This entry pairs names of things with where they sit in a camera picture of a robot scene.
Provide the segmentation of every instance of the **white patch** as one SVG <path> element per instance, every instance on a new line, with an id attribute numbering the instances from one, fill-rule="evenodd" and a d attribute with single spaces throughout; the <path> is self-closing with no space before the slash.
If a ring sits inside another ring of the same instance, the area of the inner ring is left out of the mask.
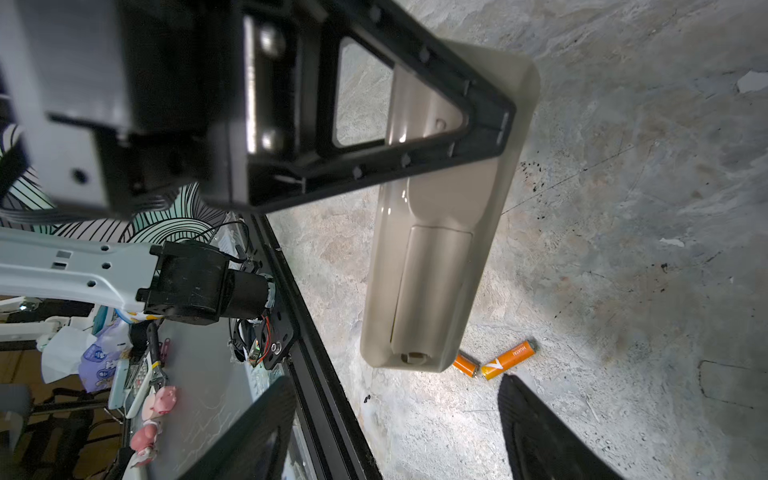
<path id="1" fill-rule="evenodd" d="M 676 247 L 685 247 L 685 243 L 679 241 L 677 238 L 662 238 L 659 240 L 661 243 L 667 243 Z"/>
<path id="2" fill-rule="evenodd" d="M 748 91 L 763 90 L 768 87 L 768 73 L 760 71 L 749 71 L 739 81 L 736 82 L 740 94 L 746 94 Z"/>

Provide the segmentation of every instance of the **screw hole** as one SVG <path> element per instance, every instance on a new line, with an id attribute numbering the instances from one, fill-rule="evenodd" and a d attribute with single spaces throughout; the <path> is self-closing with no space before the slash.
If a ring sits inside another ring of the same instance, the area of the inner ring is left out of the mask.
<path id="1" fill-rule="evenodd" d="M 76 184 L 85 185 L 88 183 L 88 174 L 79 168 L 72 169 L 72 179 Z"/>

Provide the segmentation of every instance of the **orange battery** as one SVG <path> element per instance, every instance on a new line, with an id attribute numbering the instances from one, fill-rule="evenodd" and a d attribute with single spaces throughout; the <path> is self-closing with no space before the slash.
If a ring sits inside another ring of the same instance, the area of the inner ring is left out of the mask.
<path id="1" fill-rule="evenodd" d="M 478 366 L 470 362 L 467 357 L 463 356 L 461 353 L 456 356 L 453 366 L 469 376 L 475 376 L 478 371 Z"/>
<path id="2" fill-rule="evenodd" d="M 507 353 L 502 353 L 493 362 L 483 365 L 480 367 L 480 371 L 486 380 L 490 380 L 523 360 L 533 356 L 534 353 L 531 344 L 526 341 L 516 346 L 514 349 L 509 350 Z"/>

